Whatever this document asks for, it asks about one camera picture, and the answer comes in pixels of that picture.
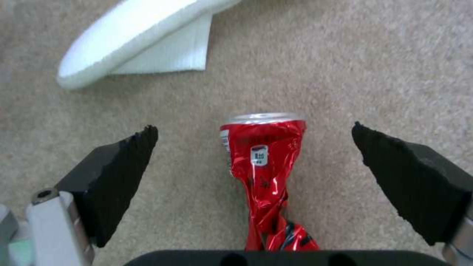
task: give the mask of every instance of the black foam pad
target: black foam pad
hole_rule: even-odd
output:
[[[147,126],[127,139],[95,148],[56,185],[74,195],[87,235],[99,248],[128,209],[157,140],[157,128]]]
[[[399,215],[429,245],[448,242],[471,200],[473,177],[433,149],[356,123],[352,136]]]

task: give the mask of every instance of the barcode sticker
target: barcode sticker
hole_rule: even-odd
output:
[[[268,146],[258,145],[251,147],[251,164],[265,166],[268,164]]]
[[[222,130],[220,131],[220,139],[222,140],[223,146],[227,149],[227,152],[230,153],[230,144],[228,143],[228,134],[230,130]]]

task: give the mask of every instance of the can lid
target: can lid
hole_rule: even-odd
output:
[[[304,120],[304,118],[295,113],[249,114],[230,118],[226,124],[272,124],[295,120]]]

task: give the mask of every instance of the can label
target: can label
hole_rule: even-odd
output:
[[[286,181],[300,154],[306,122],[233,123],[220,128],[230,171],[246,191],[250,210],[246,250],[318,250],[298,224],[287,221]]]

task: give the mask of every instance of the white styrofoam piece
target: white styrofoam piece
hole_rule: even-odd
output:
[[[238,2],[240,0],[125,0],[72,44],[61,61],[57,81],[66,89],[89,85],[156,46],[172,32]]]
[[[205,70],[212,17],[213,14],[203,15],[171,33],[112,71],[112,74]]]

